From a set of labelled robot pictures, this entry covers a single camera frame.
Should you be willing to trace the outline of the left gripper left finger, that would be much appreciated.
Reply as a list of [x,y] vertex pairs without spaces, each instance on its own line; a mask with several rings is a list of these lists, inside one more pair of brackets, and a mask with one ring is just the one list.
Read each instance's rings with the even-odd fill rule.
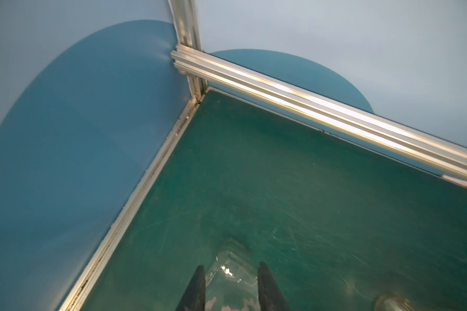
[[206,276],[203,265],[197,267],[176,311],[205,311],[206,309]]

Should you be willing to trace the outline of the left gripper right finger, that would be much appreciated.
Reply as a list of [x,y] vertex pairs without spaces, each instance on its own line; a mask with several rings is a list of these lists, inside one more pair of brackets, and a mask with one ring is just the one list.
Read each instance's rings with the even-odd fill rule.
[[290,311],[268,265],[263,261],[258,266],[258,301],[261,311]]

